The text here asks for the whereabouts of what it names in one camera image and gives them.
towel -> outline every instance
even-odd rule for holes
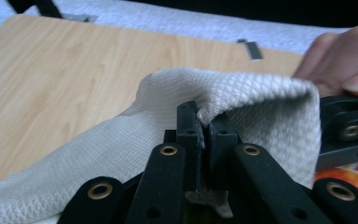
[[[173,68],[142,80],[136,100],[117,117],[0,182],[0,223],[60,213],[94,177],[125,182],[138,175],[164,131],[176,128],[176,107],[188,101],[196,102],[202,125],[227,112],[242,141],[264,147],[296,182],[310,186],[321,143],[319,95],[310,82]]]

small gray clip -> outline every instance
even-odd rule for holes
[[[248,42],[246,39],[239,39],[237,41],[239,44],[243,44],[246,47],[246,51],[248,51],[248,55],[251,60],[262,60],[263,55],[261,54],[260,48],[257,46],[257,43],[252,41]]]
[[[88,14],[75,15],[75,14],[62,13],[62,16],[64,19],[68,21],[83,21],[83,22],[95,22],[98,18],[98,16],[92,16]]]

black mechanical part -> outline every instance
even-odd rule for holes
[[[176,143],[176,130],[165,130],[163,143]]]
[[[177,144],[153,149],[125,223],[183,223],[185,159]]]
[[[264,148],[239,144],[230,161],[234,175],[228,194],[234,191],[248,204],[242,210],[236,206],[234,217],[254,223],[331,223]]]
[[[322,146],[317,171],[358,162],[358,98],[321,99]]]
[[[7,0],[17,13],[24,13],[28,8],[36,6],[40,15],[62,19],[62,14],[52,0]]]
[[[89,180],[65,206],[58,224],[122,222],[140,178],[137,175],[125,184],[105,176]]]
[[[205,141],[208,146],[205,150],[208,167],[205,171],[207,187],[213,190],[227,190],[228,155],[240,139],[226,113],[211,121],[205,134]]]
[[[335,178],[315,182],[311,197],[334,223],[358,223],[358,189]]]
[[[201,153],[204,147],[202,126],[197,119],[195,102],[187,102],[177,107],[176,143],[186,149],[185,190],[201,190]]]

gray cloth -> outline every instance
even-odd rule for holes
[[[316,36],[343,32],[346,28],[325,28],[277,22],[252,21],[228,16],[197,13],[119,0],[54,0],[61,13],[96,16],[94,23],[186,35],[235,43],[238,39],[257,41],[260,47],[304,53]],[[39,15],[36,7],[25,14]],[[0,23],[13,15],[0,0]]]
[[[227,112],[243,141],[266,148],[295,181],[310,185],[321,136],[319,96],[311,83],[176,68],[146,77],[135,102],[116,118],[0,182],[0,223],[55,215],[96,176],[127,181],[138,175],[164,130],[175,129],[175,108],[187,101],[197,103],[203,125]]]

wood grain surface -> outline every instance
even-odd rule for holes
[[[262,51],[251,62],[239,44],[14,16],[0,27],[0,180],[118,115],[160,69],[290,76],[301,59]]]

